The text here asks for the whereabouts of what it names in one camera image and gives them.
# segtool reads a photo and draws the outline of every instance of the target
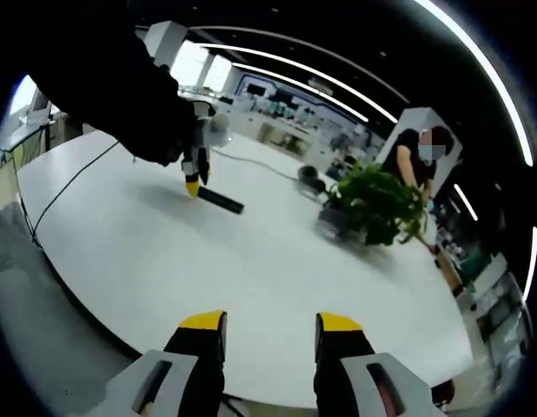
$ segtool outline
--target person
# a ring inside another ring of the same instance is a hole
[[[420,134],[406,129],[398,135],[393,148],[382,164],[382,170],[395,175],[406,185],[423,187],[422,198],[431,196],[436,162],[449,155],[454,147],[450,131],[442,126],[423,130]]]
[[[192,140],[193,103],[154,64],[125,1],[10,2],[0,8],[0,39],[0,119],[29,74],[61,111],[146,161],[175,162]]]

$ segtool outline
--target white table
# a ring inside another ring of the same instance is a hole
[[[94,132],[20,172],[33,222],[113,139]],[[235,136],[224,149],[294,175],[300,163]],[[179,164],[137,161],[117,146],[80,175],[43,218],[38,238],[62,279],[139,352],[162,349],[184,318],[228,311],[226,392],[315,407],[315,314],[360,322],[429,385],[473,363],[461,314],[417,241],[361,258],[314,231],[320,206],[268,169],[213,155],[209,187],[245,204],[234,215],[185,194]]]

